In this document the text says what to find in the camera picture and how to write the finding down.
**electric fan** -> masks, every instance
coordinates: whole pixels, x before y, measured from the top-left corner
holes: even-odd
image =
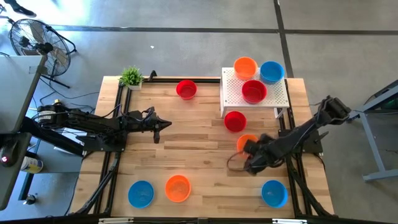
[[[12,23],[9,38],[18,55],[46,56],[46,70],[42,74],[50,77],[64,74],[70,65],[70,54],[76,52],[73,42],[51,26],[33,19],[21,19]],[[73,45],[71,52],[65,40]]]

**white shelf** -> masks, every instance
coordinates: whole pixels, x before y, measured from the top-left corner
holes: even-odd
[[[253,80],[260,80],[259,70],[252,78]],[[236,78],[234,68],[222,68],[221,82],[220,82],[220,105],[221,117],[224,117],[224,112],[229,107],[245,107],[245,108],[275,108],[275,116],[278,118],[284,109],[289,107],[289,99],[287,98],[287,91],[285,80],[275,84],[266,84],[267,96],[261,102],[252,105],[247,103],[242,96],[242,86],[245,81]],[[279,114],[276,112],[277,108],[282,108]]]

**wooden table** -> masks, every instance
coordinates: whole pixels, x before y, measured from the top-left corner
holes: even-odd
[[[107,114],[113,109],[118,78],[104,77],[97,115]],[[300,78],[289,78],[287,83],[298,126],[312,117],[305,85]],[[229,133],[220,118],[219,84],[198,83],[197,94],[189,101],[177,96],[175,86],[175,83],[145,83],[141,91],[132,93],[130,111],[155,106],[157,114],[172,121],[173,125],[160,132],[159,144],[153,143],[152,133],[129,134],[119,165],[111,216],[294,217],[285,164],[275,169],[266,168],[255,177],[226,168],[226,161],[236,151],[236,140],[242,134],[267,133],[277,137],[279,120],[275,119],[274,110],[240,109],[247,117],[248,125],[240,133]],[[126,97],[126,89],[121,102]],[[97,188],[103,157],[103,152],[94,152],[83,161],[71,212],[81,208]],[[243,162],[244,159],[237,157],[231,166],[242,167]],[[333,213],[322,163],[315,156],[305,154],[303,164],[308,187],[324,208]],[[182,203],[173,203],[165,196],[165,183],[176,174],[185,175],[192,185],[191,195]],[[262,185],[272,179],[281,181],[288,188],[289,200],[280,209],[268,207],[261,199]],[[149,181],[155,188],[155,199],[145,209],[132,207],[127,199],[130,186],[137,180]],[[102,208],[108,188],[104,191]],[[297,193],[300,208],[304,211],[301,190],[298,189]]]

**gray floor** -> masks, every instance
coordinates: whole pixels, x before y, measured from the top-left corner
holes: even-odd
[[[276,29],[271,0],[19,0],[48,24],[116,27],[212,27]],[[280,0],[286,29],[394,30],[398,2],[394,0]],[[13,19],[23,16],[10,13]],[[0,30],[0,51],[15,54]],[[276,60],[284,65],[278,34],[209,34],[156,32],[61,32],[78,48],[66,74],[59,80],[72,86],[56,89],[67,96],[98,91],[102,77],[118,75],[137,65],[145,75],[219,76],[237,57],[258,63]],[[295,77],[305,79],[311,103],[337,96],[356,108],[368,96],[397,79],[398,36],[287,35]],[[50,93],[40,83],[35,99]],[[66,100],[95,106],[97,95]],[[326,174],[337,215],[346,218],[397,222],[398,179],[370,184],[362,174],[377,170],[361,123],[323,128]],[[398,154],[382,151],[386,167],[397,167]],[[0,220],[62,215],[68,207],[76,174],[41,174],[31,193],[42,203],[20,212],[14,192]]]

